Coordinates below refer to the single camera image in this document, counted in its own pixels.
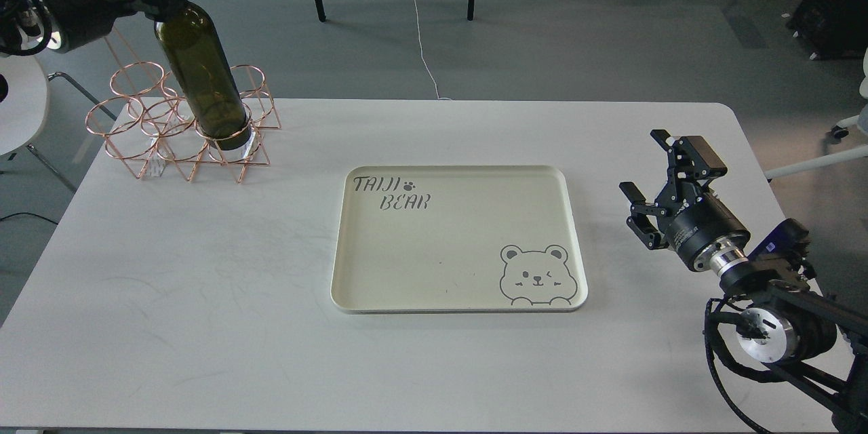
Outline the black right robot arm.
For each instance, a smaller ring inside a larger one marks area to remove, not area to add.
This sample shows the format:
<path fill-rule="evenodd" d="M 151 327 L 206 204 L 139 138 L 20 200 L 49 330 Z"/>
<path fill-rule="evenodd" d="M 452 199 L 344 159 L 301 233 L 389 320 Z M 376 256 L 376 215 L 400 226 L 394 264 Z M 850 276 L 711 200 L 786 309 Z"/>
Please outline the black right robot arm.
<path fill-rule="evenodd" d="M 765 432 L 732 402 L 717 362 L 754 382 L 789 382 L 830 410 L 838 432 L 865 433 L 866 316 L 811 290 L 806 227 L 788 218 L 747 254 L 749 231 L 711 189 L 728 172 L 722 159 L 703 137 L 650 135 L 667 154 L 667 183 L 651 203 L 633 182 L 620 183 L 627 226 L 647 248 L 717 275 L 723 296 L 705 306 L 705 356 L 732 412 Z"/>

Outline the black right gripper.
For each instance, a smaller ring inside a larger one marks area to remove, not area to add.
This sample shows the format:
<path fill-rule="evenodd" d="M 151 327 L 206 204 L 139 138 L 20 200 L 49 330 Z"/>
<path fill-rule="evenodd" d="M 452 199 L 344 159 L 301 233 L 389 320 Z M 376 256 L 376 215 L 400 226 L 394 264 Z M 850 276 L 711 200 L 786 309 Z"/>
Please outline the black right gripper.
<path fill-rule="evenodd" d="M 750 239 L 744 224 L 710 191 L 711 181 L 725 176 L 728 166 L 701 136 L 669 142 L 666 130 L 650 135 L 667 153 L 667 181 L 654 205 L 633 182 L 618 184 L 630 202 L 627 227 L 649 250 L 673 250 L 689 270 L 706 271 L 720 248 L 741 248 Z"/>

